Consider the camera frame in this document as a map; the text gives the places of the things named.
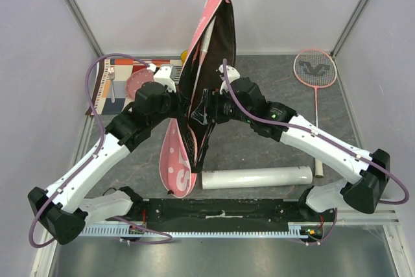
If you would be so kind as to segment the pink badminton racket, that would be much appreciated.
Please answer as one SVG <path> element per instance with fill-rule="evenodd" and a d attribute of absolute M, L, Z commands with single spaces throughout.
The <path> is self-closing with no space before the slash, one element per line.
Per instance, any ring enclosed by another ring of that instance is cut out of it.
<path fill-rule="evenodd" d="M 318 90 L 334 84 L 337 79 L 337 67 L 325 51 L 304 49 L 294 59 L 293 71 L 302 84 L 314 89 L 315 125 L 319 127 Z"/>
<path fill-rule="evenodd" d="M 191 71 L 191 74 L 193 75 L 193 77 L 191 77 L 191 81 L 190 81 L 190 85 L 191 85 L 190 102 L 189 102 L 189 107 L 188 107 L 187 115 L 186 115 L 187 128 L 185 132 L 185 147 L 187 149 L 187 155 L 188 155 L 189 163 L 192 169 L 196 167 L 196 163 L 197 163 L 198 141 L 197 141 L 197 136 L 195 134 L 195 131 L 191 127 L 191 123 L 192 123 L 191 115 L 195 111 L 194 103 L 196 99 L 196 89 L 198 86 L 198 80 L 199 80 L 200 72 L 202 69 L 202 65 L 208 53 L 214 24 L 215 24 L 215 18 L 213 18 L 213 20 L 210 21 L 208 25 L 206 25 L 206 28 L 204 29 L 203 33 L 201 33 L 200 36 L 198 37 L 200 41 L 196 45 L 197 50 L 195 54 L 193 55 L 192 62 L 191 62 L 191 65 L 193 66 L 196 64 L 197 68 L 192 69 Z"/>

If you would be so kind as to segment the pink racket bag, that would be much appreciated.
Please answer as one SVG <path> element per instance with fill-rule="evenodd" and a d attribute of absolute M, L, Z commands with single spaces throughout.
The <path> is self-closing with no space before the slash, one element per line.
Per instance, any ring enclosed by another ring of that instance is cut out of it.
<path fill-rule="evenodd" d="M 169 122 L 160 154 L 160 178 L 168 194 L 188 196 L 203 167 L 208 141 L 219 117 L 219 67 L 234 66 L 235 21 L 231 0 L 206 0 L 177 89 L 180 115 Z"/>

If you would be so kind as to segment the white shuttlecock tube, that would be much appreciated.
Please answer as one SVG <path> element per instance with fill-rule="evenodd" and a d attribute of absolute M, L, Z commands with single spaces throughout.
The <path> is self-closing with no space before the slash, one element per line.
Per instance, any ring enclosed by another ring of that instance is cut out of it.
<path fill-rule="evenodd" d="M 308 166 L 234 169 L 202 173 L 203 189 L 297 186 L 309 185 L 312 181 L 313 173 Z"/>

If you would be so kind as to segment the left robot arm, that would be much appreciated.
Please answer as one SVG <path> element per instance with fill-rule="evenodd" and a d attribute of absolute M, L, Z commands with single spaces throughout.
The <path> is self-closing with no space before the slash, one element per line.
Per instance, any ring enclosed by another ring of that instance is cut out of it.
<path fill-rule="evenodd" d="M 46 189 L 34 187 L 27 195 L 34 214 L 29 229 L 29 243 L 34 241 L 34 229 L 40 223 L 61 245 L 72 242 L 86 226 L 88 213 L 80 203 L 90 189 L 118 162 L 127 157 L 152 130 L 169 117 L 180 114 L 176 86 L 146 82 L 123 111 L 109 125 L 101 127 L 101 136 L 70 171 Z"/>

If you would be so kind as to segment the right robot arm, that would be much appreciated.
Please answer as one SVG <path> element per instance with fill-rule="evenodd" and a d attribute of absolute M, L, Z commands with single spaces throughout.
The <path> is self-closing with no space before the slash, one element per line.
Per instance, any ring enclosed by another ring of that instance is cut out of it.
<path fill-rule="evenodd" d="M 335 170 L 342 180 L 307 188 L 297 204 L 298 216 L 312 221 L 320 213 L 348 205 L 373 214 L 389 181 L 384 170 L 390 156 L 371 153 L 344 143 L 316 128 L 295 110 L 267 101 L 249 78 L 231 83 L 231 91 L 204 90 L 191 118 L 202 125 L 238 120 L 265 138 L 297 148 Z"/>

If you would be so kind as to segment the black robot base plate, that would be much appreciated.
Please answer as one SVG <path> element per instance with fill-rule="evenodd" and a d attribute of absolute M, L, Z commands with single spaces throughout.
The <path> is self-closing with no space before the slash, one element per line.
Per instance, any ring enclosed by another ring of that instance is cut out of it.
<path fill-rule="evenodd" d="M 146 199 L 132 206 L 129 221 L 151 230 L 284 230 L 289 223 L 334 220 L 333 208 L 312 212 L 282 199 Z"/>

